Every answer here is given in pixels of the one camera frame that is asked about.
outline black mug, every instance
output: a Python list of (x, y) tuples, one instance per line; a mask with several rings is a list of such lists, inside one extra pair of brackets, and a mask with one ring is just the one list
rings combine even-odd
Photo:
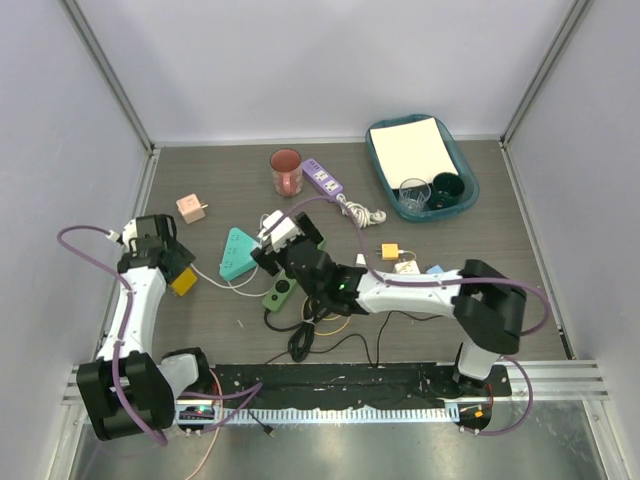
[(427, 200), (430, 210), (441, 210), (460, 202), (464, 193), (464, 182), (455, 173), (439, 173), (433, 178), (431, 196)]

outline coiled white cord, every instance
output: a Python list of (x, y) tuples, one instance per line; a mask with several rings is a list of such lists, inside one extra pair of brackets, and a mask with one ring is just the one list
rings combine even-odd
[(344, 216), (349, 215), (346, 209), (351, 210), (360, 228), (365, 228), (369, 225), (378, 225), (387, 219), (387, 214), (382, 210), (376, 210), (374, 213), (371, 213), (368, 208), (363, 207), (359, 203), (348, 202), (347, 197), (342, 193), (336, 195), (336, 200), (340, 202)]

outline teal power strip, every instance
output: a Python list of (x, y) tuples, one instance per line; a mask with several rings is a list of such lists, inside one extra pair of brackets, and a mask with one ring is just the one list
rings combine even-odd
[[(325, 243), (327, 243), (326, 238), (320, 242), (318, 250), (324, 250)], [(276, 283), (263, 297), (262, 305), (273, 313), (278, 313), (297, 286), (298, 281), (295, 278), (289, 278), (284, 270), (281, 271), (276, 278)]]

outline notepad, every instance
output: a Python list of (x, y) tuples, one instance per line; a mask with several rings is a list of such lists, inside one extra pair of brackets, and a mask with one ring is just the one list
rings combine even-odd
[(439, 173), (458, 173), (435, 118), (373, 128), (370, 132), (380, 167), (392, 189), (400, 188), (408, 178), (431, 183)]

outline teal plastic bin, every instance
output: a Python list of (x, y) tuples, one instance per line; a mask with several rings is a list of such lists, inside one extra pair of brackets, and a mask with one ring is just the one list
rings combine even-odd
[(371, 140), (371, 130), (374, 128), (384, 128), (384, 127), (394, 127), (397, 125), (405, 125), (407, 123), (413, 123), (420, 120), (426, 120), (428, 118), (434, 118), (431, 115), (423, 115), (423, 114), (414, 114), (409, 115), (407, 117), (395, 118), (393, 120), (383, 120), (381, 122), (374, 123), (367, 130), (367, 135), (365, 141), (367, 143), (367, 147), (369, 148), (369, 153), (371, 154), (371, 158), (373, 159), (373, 164), (376, 167), (376, 171), (378, 172), (378, 176), (380, 177), (380, 181), (384, 186), (387, 195), (389, 195), (389, 199), (391, 200), (391, 204), (393, 208), (395, 208), (396, 212), (400, 217), (404, 218), (409, 222), (433, 222), (436, 220), (444, 220), (446, 218), (453, 217), (454, 215), (458, 215), (459, 213), (464, 212), (465, 210), (471, 208), (476, 200), (478, 199), (478, 195), (480, 194), (480, 186), (478, 185), (478, 180), (476, 179), (471, 167), (467, 163), (467, 159), (464, 158), (464, 155), (460, 151), (460, 147), (453, 139), (447, 127), (444, 126), (437, 118), (436, 123), (438, 125), (438, 129), (440, 130), (440, 135), (442, 136), (442, 140), (444, 141), (445, 146), (447, 147), (447, 151), (449, 152), (449, 156), (451, 157), (451, 161), (453, 165), (456, 167), (458, 171), (458, 175), (464, 182), (464, 193), (460, 198), (460, 202), (457, 205), (453, 205), (448, 208), (443, 208), (440, 210), (425, 210), (423, 212), (412, 212), (405, 209), (400, 202), (398, 201), (398, 191), (393, 190), (387, 180), (384, 177), (384, 173), (382, 172), (382, 168), (380, 167), (380, 161), (378, 159), (378, 155), (376, 155), (376, 149), (373, 146), (373, 141)]

